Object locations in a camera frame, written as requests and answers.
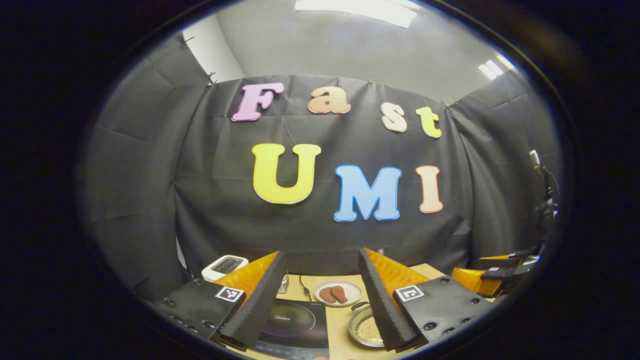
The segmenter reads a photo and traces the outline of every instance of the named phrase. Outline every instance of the blue letter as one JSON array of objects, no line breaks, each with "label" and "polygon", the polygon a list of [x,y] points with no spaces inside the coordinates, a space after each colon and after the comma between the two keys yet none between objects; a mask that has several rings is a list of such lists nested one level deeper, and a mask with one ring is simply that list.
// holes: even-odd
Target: blue letter
[{"label": "blue letter", "polygon": [[378,203],[373,217],[376,220],[393,220],[400,217],[397,208],[397,186],[402,172],[398,168],[385,167],[380,170],[373,186],[364,177],[364,173],[355,165],[342,165],[335,169],[342,179],[340,210],[333,215],[335,221],[354,221],[358,214],[353,211],[353,201],[365,220],[371,216],[373,207]]}]

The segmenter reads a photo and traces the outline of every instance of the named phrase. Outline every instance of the white plate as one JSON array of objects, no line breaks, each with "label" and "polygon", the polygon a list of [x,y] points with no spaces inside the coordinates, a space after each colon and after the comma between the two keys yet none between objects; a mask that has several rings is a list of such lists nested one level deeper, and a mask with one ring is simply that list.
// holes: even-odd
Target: white plate
[{"label": "white plate", "polygon": [[[344,304],[341,304],[340,302],[334,302],[333,304],[330,304],[326,301],[324,301],[321,297],[320,297],[320,290],[324,289],[324,288],[330,288],[332,286],[342,286],[342,288],[344,289],[344,297],[347,298],[347,302],[345,302]],[[336,307],[340,307],[340,306],[349,306],[349,305],[353,305],[356,303],[356,301],[360,300],[360,298],[362,297],[362,289],[352,283],[352,282],[348,282],[348,281],[327,281],[327,282],[323,282],[322,284],[316,286],[316,289],[314,290],[314,295],[316,296],[316,299],[318,301],[324,302],[325,304],[329,305],[329,306],[336,306]]]}]

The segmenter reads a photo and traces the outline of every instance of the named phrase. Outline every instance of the yellow letter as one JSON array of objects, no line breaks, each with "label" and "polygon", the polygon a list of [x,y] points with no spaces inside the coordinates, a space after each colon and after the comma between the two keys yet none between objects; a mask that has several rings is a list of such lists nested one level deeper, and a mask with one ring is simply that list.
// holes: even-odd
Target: yellow letter
[{"label": "yellow letter", "polygon": [[295,204],[309,196],[314,187],[314,168],[320,146],[299,144],[293,147],[298,154],[298,182],[290,188],[278,186],[276,173],[278,157],[284,153],[284,146],[277,143],[260,143],[253,147],[255,168],[253,169],[253,189],[259,197],[275,204]]},{"label": "yellow letter", "polygon": [[398,133],[404,133],[406,131],[406,120],[403,118],[404,110],[400,105],[392,104],[391,102],[383,102],[380,105],[382,110],[382,124],[392,131]]},{"label": "yellow letter", "polygon": [[422,166],[415,169],[422,178],[422,204],[420,211],[423,213],[437,213],[443,205],[438,198],[438,179],[440,169],[432,166]]},{"label": "yellow letter", "polygon": [[351,105],[347,103],[347,93],[341,88],[335,86],[317,88],[311,92],[311,96],[314,98],[309,101],[307,107],[312,113],[325,114],[333,111],[336,114],[344,114],[351,110]]},{"label": "yellow letter", "polygon": [[422,119],[422,128],[427,135],[432,138],[439,138],[442,136],[442,131],[440,129],[436,129],[435,122],[440,120],[438,118],[438,114],[432,113],[429,106],[419,108],[415,110],[415,113],[420,115],[420,118]]}]

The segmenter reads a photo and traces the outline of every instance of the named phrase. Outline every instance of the power cord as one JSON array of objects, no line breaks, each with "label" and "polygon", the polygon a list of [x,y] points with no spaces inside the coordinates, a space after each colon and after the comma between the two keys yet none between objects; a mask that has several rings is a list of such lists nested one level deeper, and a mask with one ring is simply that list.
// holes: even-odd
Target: power cord
[{"label": "power cord", "polygon": [[307,289],[307,287],[302,283],[302,275],[299,275],[298,279],[300,280],[300,285],[302,285],[302,289],[305,290],[305,294],[307,294],[307,296],[309,297],[309,302],[313,302],[313,300],[311,300],[311,292],[309,291],[309,289]]}]

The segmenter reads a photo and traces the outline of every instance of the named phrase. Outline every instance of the white wall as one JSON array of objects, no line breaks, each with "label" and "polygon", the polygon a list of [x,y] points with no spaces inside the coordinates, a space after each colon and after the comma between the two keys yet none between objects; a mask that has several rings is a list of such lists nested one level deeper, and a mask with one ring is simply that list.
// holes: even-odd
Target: white wall
[{"label": "white wall", "polygon": [[184,29],[182,34],[185,40],[195,37],[189,40],[187,45],[207,74],[216,73],[211,77],[212,80],[222,82],[245,77],[227,44],[216,14]]}]

